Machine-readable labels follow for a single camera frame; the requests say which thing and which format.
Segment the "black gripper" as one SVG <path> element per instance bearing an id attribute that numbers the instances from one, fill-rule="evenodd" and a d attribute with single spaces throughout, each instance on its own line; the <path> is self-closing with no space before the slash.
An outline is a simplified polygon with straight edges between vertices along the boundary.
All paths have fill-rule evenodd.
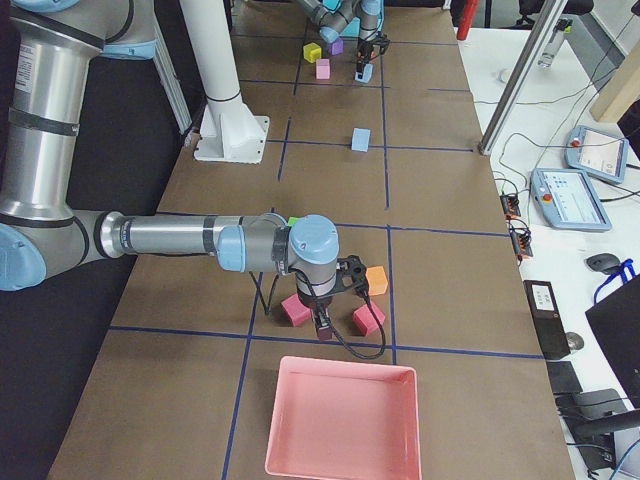
<path id="1" fill-rule="evenodd" d="M 311 295 L 301 289 L 297 289 L 297 296 L 300 302 L 311 312 L 314 321 L 317 337 L 320 341 L 329 341 L 333 337 L 333 330 L 329 314 L 329 306 L 333 301 L 333 296 Z"/>

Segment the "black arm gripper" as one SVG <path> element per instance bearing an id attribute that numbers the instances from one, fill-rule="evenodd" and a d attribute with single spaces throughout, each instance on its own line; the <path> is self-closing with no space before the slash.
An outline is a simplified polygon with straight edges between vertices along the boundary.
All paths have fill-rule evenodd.
<path id="1" fill-rule="evenodd" d="M 371 61 L 374 52 L 374 42 L 371 40 L 359 39 L 357 44 L 356 79 L 364 77 L 366 63 Z"/>

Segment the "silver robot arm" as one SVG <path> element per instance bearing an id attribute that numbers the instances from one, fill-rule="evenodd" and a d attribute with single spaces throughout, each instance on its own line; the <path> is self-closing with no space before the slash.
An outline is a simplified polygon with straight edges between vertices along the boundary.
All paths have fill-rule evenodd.
<path id="1" fill-rule="evenodd" d="M 358 32 L 356 43 L 355 79 L 364 81 L 369 78 L 371 60 L 374 53 L 383 55 L 389 41 L 382 29 L 381 1 L 337 1 L 333 7 L 324 1 L 297 1 L 308 19 L 317 27 L 318 34 L 327 46 L 333 46 L 341 38 L 343 32 L 357 19 Z M 298 290 L 300 300 L 309 304 L 312 319 L 320 340 L 331 340 L 338 337 L 333 327 L 328 307 L 335 295 L 347 290 L 343 283 L 342 265 L 334 276 L 331 289 L 319 294 L 314 287 L 306 285 L 306 291 Z"/>
<path id="2" fill-rule="evenodd" d="M 168 129 L 162 110 L 134 101 L 80 128 L 94 59 L 153 56 L 155 5 L 6 1 L 1 11 L 1 49 L 15 63 L 1 163 L 2 322 L 49 319 L 103 293 L 103 278 L 67 286 L 95 261 L 214 254 L 221 218 L 155 214 L 169 165 L 140 155 Z"/>

